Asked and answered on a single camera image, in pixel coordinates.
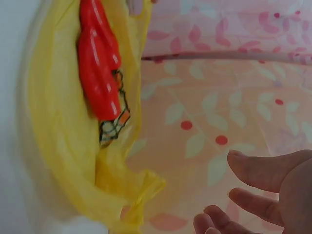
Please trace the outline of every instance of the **red pepper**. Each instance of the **red pepper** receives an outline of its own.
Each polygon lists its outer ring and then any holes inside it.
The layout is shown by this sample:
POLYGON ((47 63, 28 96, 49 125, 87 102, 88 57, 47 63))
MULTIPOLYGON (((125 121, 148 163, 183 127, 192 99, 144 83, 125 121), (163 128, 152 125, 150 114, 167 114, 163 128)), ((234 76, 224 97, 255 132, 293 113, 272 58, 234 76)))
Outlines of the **red pepper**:
POLYGON ((93 27, 79 38, 79 73, 83 90, 99 120, 113 120, 121 113, 118 87, 107 63, 107 49, 93 27))
POLYGON ((81 0, 80 22, 82 29, 93 27, 98 32, 105 44, 107 62, 111 71, 118 70, 121 65, 118 41, 111 30, 100 0, 81 0))

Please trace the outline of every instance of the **fabric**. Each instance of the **fabric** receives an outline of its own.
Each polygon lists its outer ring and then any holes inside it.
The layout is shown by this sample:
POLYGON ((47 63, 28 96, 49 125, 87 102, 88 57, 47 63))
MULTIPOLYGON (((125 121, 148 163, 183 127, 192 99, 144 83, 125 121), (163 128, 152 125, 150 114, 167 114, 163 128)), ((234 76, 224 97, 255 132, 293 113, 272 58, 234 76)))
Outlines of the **fabric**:
POLYGON ((148 168, 167 187, 147 206, 143 233, 193 234, 193 217, 216 204, 252 231, 281 228, 229 201, 243 187, 227 165, 229 149, 276 156, 312 147, 312 68, 251 60, 142 62, 142 119, 127 159, 148 168))
POLYGON ((312 1, 160 0, 144 56, 240 52, 310 63, 312 1))

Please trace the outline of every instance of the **yellow bag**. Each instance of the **yellow bag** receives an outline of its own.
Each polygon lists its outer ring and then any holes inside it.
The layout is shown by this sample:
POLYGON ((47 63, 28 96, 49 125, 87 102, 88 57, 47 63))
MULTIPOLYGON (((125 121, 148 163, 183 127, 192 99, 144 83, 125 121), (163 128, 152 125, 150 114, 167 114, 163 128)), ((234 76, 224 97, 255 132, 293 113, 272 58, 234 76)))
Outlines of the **yellow bag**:
POLYGON ((114 233, 138 233, 143 205, 164 186, 149 171, 124 163, 141 123, 140 59, 151 15, 151 0, 130 17, 125 0, 103 0, 119 42, 131 118, 119 139, 99 148, 98 121, 86 107, 78 77, 76 42, 80 0, 53 0, 29 65, 31 122, 41 155, 77 210, 114 233), (129 206, 121 220, 121 210, 129 206))

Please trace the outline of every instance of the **hand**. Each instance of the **hand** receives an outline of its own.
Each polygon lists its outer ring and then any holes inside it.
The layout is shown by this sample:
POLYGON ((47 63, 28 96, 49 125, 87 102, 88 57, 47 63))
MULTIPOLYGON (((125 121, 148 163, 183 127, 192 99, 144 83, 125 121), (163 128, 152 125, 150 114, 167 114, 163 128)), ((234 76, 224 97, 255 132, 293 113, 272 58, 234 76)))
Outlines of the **hand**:
MULTIPOLYGON (((229 198, 242 209, 284 227, 282 234, 312 233, 312 150, 277 157, 248 157, 230 151, 228 164, 244 183, 279 193, 279 201, 235 188, 229 198)), ((217 206, 194 218, 196 234, 253 234, 217 206)))

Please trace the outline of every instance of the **finger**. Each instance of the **finger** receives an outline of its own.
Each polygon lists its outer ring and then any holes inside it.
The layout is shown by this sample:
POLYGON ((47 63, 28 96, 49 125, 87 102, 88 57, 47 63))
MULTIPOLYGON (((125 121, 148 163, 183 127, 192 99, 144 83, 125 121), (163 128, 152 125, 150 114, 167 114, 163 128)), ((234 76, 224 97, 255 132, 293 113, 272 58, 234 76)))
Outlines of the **finger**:
POLYGON ((277 201, 254 195, 240 188, 232 189, 229 198, 242 209, 261 219, 281 227, 284 226, 277 201))
POLYGON ((208 228, 205 234, 221 234, 221 232, 215 228, 208 228))
POLYGON ((215 228, 222 234, 252 234, 251 231, 232 221, 228 215, 217 206, 206 207, 204 213, 211 217, 215 228))
POLYGON ((193 221, 196 234, 204 234, 207 229, 214 228, 214 223, 207 214, 198 214, 193 221))
POLYGON ((277 157, 248 157, 239 151, 230 151, 228 163, 244 183, 278 193, 285 176, 296 166, 311 159, 311 155, 311 150, 302 150, 277 157))

